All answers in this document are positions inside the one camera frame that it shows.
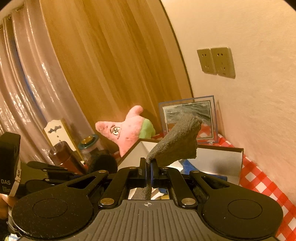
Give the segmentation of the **person's left hand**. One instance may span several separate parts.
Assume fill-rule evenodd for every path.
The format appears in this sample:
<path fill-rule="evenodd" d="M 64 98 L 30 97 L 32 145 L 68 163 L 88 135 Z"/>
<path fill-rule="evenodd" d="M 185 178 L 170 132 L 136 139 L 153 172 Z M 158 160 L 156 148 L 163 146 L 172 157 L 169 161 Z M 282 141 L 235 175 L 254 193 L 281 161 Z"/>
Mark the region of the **person's left hand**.
<path fill-rule="evenodd" d="M 0 219 L 5 220 L 8 218 L 8 208 L 13 207 L 17 200 L 16 197 L 0 194 Z"/>

